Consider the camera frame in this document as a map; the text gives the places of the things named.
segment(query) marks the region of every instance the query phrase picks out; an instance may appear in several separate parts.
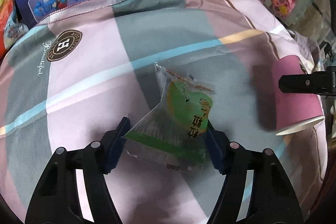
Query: pink paper cup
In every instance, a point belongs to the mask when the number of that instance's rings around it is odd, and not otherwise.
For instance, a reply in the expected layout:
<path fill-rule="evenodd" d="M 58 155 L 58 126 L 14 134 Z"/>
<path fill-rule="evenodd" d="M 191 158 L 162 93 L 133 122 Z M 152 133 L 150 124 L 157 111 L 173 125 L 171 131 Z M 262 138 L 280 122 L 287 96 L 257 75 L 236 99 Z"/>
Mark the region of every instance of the pink paper cup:
<path fill-rule="evenodd" d="M 273 65 L 273 86 L 277 110 L 277 135 L 296 133 L 324 120 L 319 98 L 315 94 L 282 93 L 279 80 L 283 75 L 307 73 L 300 58 L 288 55 Z"/>

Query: circular logo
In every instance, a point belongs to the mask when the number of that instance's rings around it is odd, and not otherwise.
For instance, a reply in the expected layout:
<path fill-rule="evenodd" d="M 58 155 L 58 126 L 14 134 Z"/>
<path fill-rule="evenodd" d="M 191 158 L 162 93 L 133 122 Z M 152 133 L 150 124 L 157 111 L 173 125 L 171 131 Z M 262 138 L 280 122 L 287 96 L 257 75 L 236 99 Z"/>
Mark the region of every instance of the circular logo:
<path fill-rule="evenodd" d="M 82 39 L 82 33 L 76 30 L 67 30 L 61 33 L 51 46 L 47 54 L 49 62 L 58 61 L 70 54 Z"/>

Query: gray fabric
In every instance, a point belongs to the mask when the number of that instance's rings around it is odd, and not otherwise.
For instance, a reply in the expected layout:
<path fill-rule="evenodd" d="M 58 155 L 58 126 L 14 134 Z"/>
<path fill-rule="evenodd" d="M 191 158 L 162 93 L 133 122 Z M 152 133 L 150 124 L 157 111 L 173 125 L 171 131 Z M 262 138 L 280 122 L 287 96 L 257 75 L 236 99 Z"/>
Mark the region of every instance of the gray fabric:
<path fill-rule="evenodd" d="M 153 6 L 152 1 L 157 2 L 157 5 Z M 217 38 L 202 10 L 182 9 L 179 13 L 179 7 L 184 7 L 184 0 L 138 0 L 129 5 L 126 1 L 123 5 L 124 9 L 131 10 L 133 14 L 115 20 L 130 61 Z M 119 9 L 118 6 L 113 7 L 115 15 L 118 15 Z M 142 12 L 148 9 L 153 10 L 150 13 Z"/>
<path fill-rule="evenodd" d="M 12 123 L 47 98 L 50 62 L 43 44 L 52 45 L 55 40 L 55 35 L 45 27 L 8 53 L 7 60 L 14 75 L 9 87 L 5 124 Z"/>
<path fill-rule="evenodd" d="M 255 38 L 250 38 L 246 43 L 253 44 L 254 40 Z M 199 81 L 215 85 L 217 95 L 214 98 L 209 120 L 216 130 L 225 132 L 230 140 L 237 141 L 247 149 L 255 151 L 262 151 L 266 147 L 276 150 L 282 143 L 282 138 L 275 135 L 274 102 L 267 100 L 272 97 L 272 85 L 265 85 L 266 90 L 251 88 L 256 81 L 260 80 L 262 84 L 267 79 L 270 80 L 271 63 L 261 71 L 258 71 L 257 66 L 256 70 L 261 75 L 257 78 L 258 73 L 255 73 L 254 80 L 251 81 L 246 67 L 236 54 L 229 53 L 227 46 L 221 45 L 171 58 L 160 64 L 172 70 L 190 73 Z M 147 94 L 147 100 L 152 98 L 152 105 L 155 106 L 160 101 L 160 93 L 154 66 L 136 70 L 135 73 L 144 93 Z M 287 168 L 291 161 L 282 161 L 282 164 Z M 192 176 L 186 175 L 185 178 L 200 206 L 209 216 L 217 201 L 224 176 L 213 169 L 209 157 L 204 168 L 203 172 Z M 249 174 L 246 185 L 251 184 L 252 180 L 253 176 Z M 240 218 L 246 215 L 248 204 L 247 198 L 241 207 Z"/>
<path fill-rule="evenodd" d="M 166 8 L 183 8 L 184 6 L 184 0 L 124 0 L 124 2 L 113 6 L 113 13 L 118 22 L 119 17 L 124 15 L 143 13 Z M 128 23 L 129 25 L 127 29 L 134 27 L 134 25 L 130 24 L 129 21 Z"/>
<path fill-rule="evenodd" d="M 7 165 L 25 208 L 51 158 L 47 126 L 47 112 L 43 110 L 33 119 L 16 128 L 6 137 Z"/>

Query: bed sheet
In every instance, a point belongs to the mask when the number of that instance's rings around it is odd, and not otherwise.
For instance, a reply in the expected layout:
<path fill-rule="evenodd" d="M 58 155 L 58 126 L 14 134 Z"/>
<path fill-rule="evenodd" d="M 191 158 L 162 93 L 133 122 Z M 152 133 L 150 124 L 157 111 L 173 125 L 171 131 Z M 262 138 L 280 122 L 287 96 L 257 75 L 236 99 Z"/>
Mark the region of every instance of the bed sheet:
<path fill-rule="evenodd" d="M 69 30 L 76 31 L 70 44 L 57 40 Z M 275 135 L 271 67 L 291 54 L 313 69 L 311 55 L 302 54 L 261 0 L 87 0 L 56 12 L 1 64 L 0 193 L 24 220 L 56 148 L 83 148 L 122 117 L 134 125 L 159 103 L 159 61 L 216 86 L 209 115 L 214 128 L 246 149 L 273 149 L 306 217 L 325 175 L 327 145 L 324 122 Z M 83 215 L 92 220 L 77 175 Z M 105 178 L 123 223 L 131 224 L 206 223 L 224 181 L 210 160 L 201 173 L 186 175 L 125 151 Z M 251 183 L 248 173 L 239 219 L 246 215 Z"/>

